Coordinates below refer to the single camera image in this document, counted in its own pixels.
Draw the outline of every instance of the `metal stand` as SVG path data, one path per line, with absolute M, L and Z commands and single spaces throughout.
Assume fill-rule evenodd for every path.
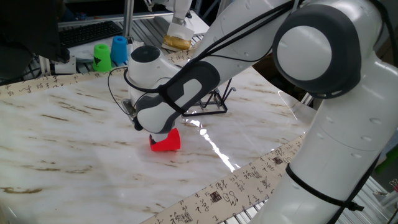
M 226 113 L 228 111 L 228 108 L 225 105 L 225 101 L 228 98 L 229 94 L 232 91 L 236 91 L 235 87 L 229 88 L 229 85 L 231 84 L 232 79 L 228 81 L 228 84 L 225 88 L 224 95 L 221 97 L 220 91 L 218 88 L 215 88 L 213 91 L 209 92 L 210 97 L 206 101 L 206 103 L 203 103 L 202 100 L 200 100 L 198 103 L 195 103 L 193 106 L 200 106 L 200 108 L 203 110 L 205 109 L 208 105 L 216 105 L 217 108 L 222 108 L 222 110 L 216 110 L 216 111 L 208 111 L 208 112 L 202 112 L 202 113 L 192 113 L 192 114 L 187 114 L 184 113 L 182 116 L 184 117 L 190 117 L 190 116 L 201 116 L 201 115 L 210 115 L 210 114 L 221 114 L 221 113 Z
M 127 44 L 132 44 L 134 38 L 132 37 L 132 13 L 134 11 L 134 0 L 124 1 L 124 22 L 123 22 L 123 37 L 126 38 Z

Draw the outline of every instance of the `black cable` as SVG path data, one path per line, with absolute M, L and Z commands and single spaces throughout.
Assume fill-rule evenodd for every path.
M 370 2 L 378 9 L 383 22 L 386 24 L 387 31 L 391 41 L 392 55 L 394 57 L 394 66 L 398 67 L 398 45 L 394 33 L 394 28 L 392 27 L 391 20 L 388 15 L 388 11 L 386 7 L 383 5 L 383 3 L 379 2 L 378 0 L 370 0 Z
M 232 37 L 233 35 L 237 34 L 238 32 L 241 32 L 242 30 L 244 30 L 245 28 L 247 28 L 248 26 L 253 25 L 254 23 L 260 21 L 261 19 L 270 16 L 271 14 L 278 12 L 282 9 L 285 8 L 291 8 L 293 6 L 293 1 L 289 1 L 286 3 L 281 4 L 280 6 L 277 6 L 273 9 L 271 9 L 270 11 L 267 11 L 263 14 L 261 14 L 260 16 L 257 16 L 256 18 L 252 19 L 251 21 L 243 24 L 241 27 L 238 27 L 237 29 L 235 29 L 234 31 L 230 32 L 229 34 L 225 35 L 224 37 L 220 38 L 219 40 L 217 40 L 216 42 L 212 43 L 209 47 L 207 47 L 200 55 L 198 55 L 196 58 L 192 59 L 190 61 L 190 63 L 194 60 L 201 60 L 204 58 L 204 55 L 209 52 L 212 48 L 216 47 L 218 44 L 224 42 L 225 40 L 229 39 L 230 37 Z
M 115 103 L 118 105 L 118 107 L 123 111 L 123 113 L 125 113 L 126 115 L 130 115 L 129 113 L 125 112 L 125 111 L 122 109 L 122 107 L 119 105 L 119 103 L 116 101 L 116 99 L 115 99 L 114 96 L 113 96 L 113 93 L 112 93 L 112 90 L 111 90 L 111 86 L 109 85 L 109 78 L 111 77 L 112 72 L 115 71 L 116 69 L 119 69 L 119 68 L 113 69 L 112 71 L 109 72 L 109 75 L 108 75 L 108 88 L 109 88 L 109 92 L 110 92 L 110 94 L 111 94 L 111 96 L 112 96 L 114 102 L 115 102 Z
M 33 69 L 32 71 L 23 74 L 22 76 L 24 77 L 25 75 L 28 75 L 28 74 L 31 73 L 31 72 L 33 73 L 34 71 L 37 71 L 37 70 L 39 70 L 39 69 L 40 69 L 40 68 L 35 68 L 35 69 Z
M 136 100 L 136 102 L 134 103 L 134 106 L 132 106 L 132 107 L 135 108 L 136 105 L 137 105 L 137 103 L 138 103 L 138 101 L 141 100 L 141 98 L 142 98 L 143 96 L 145 96 L 146 94 L 148 94 L 148 93 L 142 94 L 142 95 L 138 98 L 138 100 Z
M 239 58 L 232 58 L 232 57 L 227 57 L 227 56 L 224 56 L 224 55 L 209 55 L 209 57 L 221 57 L 221 58 L 227 58 L 227 59 L 237 60 L 237 61 L 241 61 L 241 62 L 258 62 L 261 59 L 265 58 L 269 54 L 269 52 L 271 51 L 271 48 L 272 47 L 269 48 L 269 50 L 267 51 L 267 53 L 265 55 L 263 55 L 259 59 L 255 59 L 255 60 L 245 60 L 245 59 L 239 59 Z
M 208 52 L 208 55 L 211 55 L 212 53 L 215 53 L 215 52 L 217 52 L 217 51 L 219 51 L 219 50 L 221 50 L 221 49 L 223 49 L 223 48 L 225 48 L 225 47 L 227 47 L 227 46 L 229 46 L 229 45 L 235 43 L 236 41 L 238 41 L 238 40 L 240 40 L 240 39 L 246 37 L 247 35 L 253 33 L 254 31 L 257 31 L 257 30 L 260 29 L 261 27 L 263 27 L 263 26 L 267 25 L 268 23 L 272 22 L 274 19 L 276 19 L 276 18 L 278 18 L 279 16 L 285 14 L 285 13 L 286 13 L 287 11 L 289 11 L 289 10 L 290 10 L 289 7 L 286 7 L 286 8 L 284 8 L 284 9 L 280 10 L 279 12 L 277 12 L 277 13 L 275 13 L 274 15 L 270 16 L 270 18 L 268 18 L 268 19 L 262 21 L 261 23 L 259 23 L 258 25 L 254 26 L 253 28 L 249 29 L 249 30 L 246 31 L 245 33 L 243 33 L 243 34 L 241 34 L 241 35 L 239 35 L 239 36 L 237 36 L 237 37 L 234 37 L 233 39 L 231 39 L 231 40 L 228 41 L 227 43 L 221 44 L 219 47 L 216 47 L 216 48 L 214 48 L 213 50 L 209 51 L 209 52 Z
M 352 193 L 349 195 L 347 201 L 351 202 L 354 200 L 355 196 L 359 193 L 359 191 L 362 189 L 363 185 L 365 185 L 366 181 L 369 179 L 371 176 L 374 168 L 376 168 L 377 162 L 379 160 L 380 155 L 376 158 L 376 160 L 373 162 L 373 164 L 369 167 L 369 169 L 366 171 L 366 173 L 362 176 L 362 178 L 359 180 L 359 182 L 356 184 L 354 190 Z M 331 218 L 330 221 L 328 221 L 327 224 L 335 224 L 340 217 L 340 215 L 343 213 L 345 207 L 339 208 L 337 212 L 334 214 L 334 216 Z

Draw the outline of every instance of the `black keyboard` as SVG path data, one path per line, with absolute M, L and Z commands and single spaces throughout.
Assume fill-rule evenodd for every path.
M 62 48 L 74 47 L 122 33 L 122 28 L 112 21 L 100 22 L 59 32 Z

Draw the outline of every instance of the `blue object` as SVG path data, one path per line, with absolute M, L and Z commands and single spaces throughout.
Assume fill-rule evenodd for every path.
M 111 60 L 116 63 L 123 63 L 127 60 L 127 41 L 124 37 L 113 38 Z

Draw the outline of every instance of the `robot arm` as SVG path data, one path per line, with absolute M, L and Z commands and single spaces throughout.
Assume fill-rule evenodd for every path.
M 313 1 L 289 15 L 292 5 L 235 1 L 181 70 L 155 47 L 134 51 L 126 80 L 136 122 L 161 140 L 181 113 L 272 49 L 285 78 L 325 99 L 290 168 L 346 201 L 398 126 L 398 69 L 373 51 L 382 21 L 369 1 Z M 252 223 L 327 223 L 339 209 L 284 175 Z

